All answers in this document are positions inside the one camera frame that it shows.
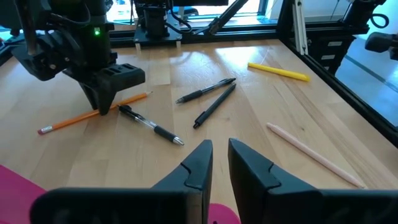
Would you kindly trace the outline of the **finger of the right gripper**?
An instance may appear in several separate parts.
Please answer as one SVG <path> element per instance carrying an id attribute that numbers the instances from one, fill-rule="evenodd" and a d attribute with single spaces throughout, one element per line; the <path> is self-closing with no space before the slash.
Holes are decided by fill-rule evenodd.
<path id="1" fill-rule="evenodd" d="M 81 89 L 83 90 L 85 96 L 87 97 L 91 107 L 94 110 L 97 110 L 99 104 L 98 104 L 98 93 L 97 93 L 96 89 L 92 88 L 82 82 L 80 82 L 79 85 L 80 85 Z"/>
<path id="2" fill-rule="evenodd" d="M 106 115 L 116 93 L 144 83 L 146 74 L 141 68 L 128 63 L 115 64 L 98 71 L 94 81 L 93 90 L 97 108 L 100 115 Z"/>

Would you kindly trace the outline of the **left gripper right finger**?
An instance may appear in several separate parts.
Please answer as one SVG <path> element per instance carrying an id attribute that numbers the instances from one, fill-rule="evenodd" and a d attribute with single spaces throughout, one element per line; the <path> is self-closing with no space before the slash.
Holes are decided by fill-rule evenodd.
<path id="1" fill-rule="evenodd" d="M 237 139 L 229 174 L 242 223 L 397 223 L 397 191 L 318 189 Z"/>

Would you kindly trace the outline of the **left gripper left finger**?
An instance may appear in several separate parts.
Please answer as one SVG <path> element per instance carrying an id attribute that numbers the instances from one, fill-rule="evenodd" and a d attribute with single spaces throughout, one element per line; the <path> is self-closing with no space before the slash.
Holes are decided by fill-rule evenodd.
<path id="1" fill-rule="evenodd" d="M 151 188 L 60 188 L 38 197 L 31 223 L 206 223 L 213 145 L 202 141 Z"/>

